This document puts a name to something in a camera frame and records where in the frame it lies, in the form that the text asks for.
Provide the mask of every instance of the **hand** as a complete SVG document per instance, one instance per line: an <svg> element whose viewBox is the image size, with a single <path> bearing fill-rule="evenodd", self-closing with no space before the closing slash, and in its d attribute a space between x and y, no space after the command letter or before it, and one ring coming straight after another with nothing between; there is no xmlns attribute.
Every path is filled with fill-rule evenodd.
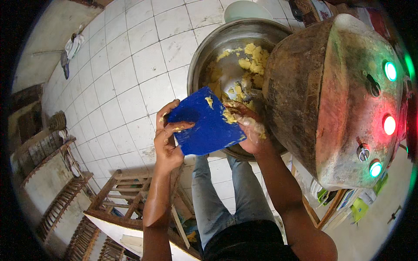
<svg viewBox="0 0 418 261"><path fill-rule="evenodd" d="M154 146L157 154L155 169L165 174L170 173L174 168L179 167L184 160L184 155L179 146L174 143L174 132L189 129L194 126L191 122L167 123L165 115L173 108L176 108L180 100L176 99L165 105L157 113L157 130L155 132Z"/></svg>
<svg viewBox="0 0 418 261"><path fill-rule="evenodd" d="M224 105L236 110L232 113L247 136L246 140L240 142L240 146L248 153L259 153L263 144L269 141L261 117L238 101L228 100Z"/></svg>

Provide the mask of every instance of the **person's left hand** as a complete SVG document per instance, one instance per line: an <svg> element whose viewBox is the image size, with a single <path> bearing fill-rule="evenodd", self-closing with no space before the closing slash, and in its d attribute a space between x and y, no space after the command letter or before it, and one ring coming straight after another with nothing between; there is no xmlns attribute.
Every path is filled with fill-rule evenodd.
<svg viewBox="0 0 418 261"><path fill-rule="evenodd" d="M165 115L176 108L180 100L176 99L165 105L157 113L157 130L155 132L154 146L157 154L155 170L164 174L170 173L174 168L179 167L184 160L184 155L179 146L174 142L174 132L192 128L192 122L167 123Z"/></svg>

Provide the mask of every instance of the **person's right hand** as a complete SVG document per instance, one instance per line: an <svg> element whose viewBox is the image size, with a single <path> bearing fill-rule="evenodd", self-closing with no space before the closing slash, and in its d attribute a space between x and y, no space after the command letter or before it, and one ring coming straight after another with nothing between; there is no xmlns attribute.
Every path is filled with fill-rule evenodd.
<svg viewBox="0 0 418 261"><path fill-rule="evenodd" d="M239 111L239 113L233 112L233 115L247 136L246 140L240 142L240 146L251 154L260 152L263 144L269 141L264 125L261 123L261 117L238 101L228 100L224 102L224 105Z"/></svg>

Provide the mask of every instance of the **red indicator light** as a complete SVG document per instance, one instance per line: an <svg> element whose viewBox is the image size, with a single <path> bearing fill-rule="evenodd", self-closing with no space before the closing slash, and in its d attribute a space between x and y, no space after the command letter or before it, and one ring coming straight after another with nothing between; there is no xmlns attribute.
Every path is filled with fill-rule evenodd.
<svg viewBox="0 0 418 261"><path fill-rule="evenodd" d="M387 135L392 135L395 132L396 122L392 116L388 116L383 123L383 129Z"/></svg>

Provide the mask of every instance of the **rusty metal machine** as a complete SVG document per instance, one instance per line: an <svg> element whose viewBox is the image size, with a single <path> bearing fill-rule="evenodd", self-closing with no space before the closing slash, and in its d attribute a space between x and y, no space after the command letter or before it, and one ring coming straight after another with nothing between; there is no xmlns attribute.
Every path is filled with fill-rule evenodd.
<svg viewBox="0 0 418 261"><path fill-rule="evenodd" d="M324 188L371 188L405 137L404 75L382 36L340 14L273 49L268 125Z"/></svg>

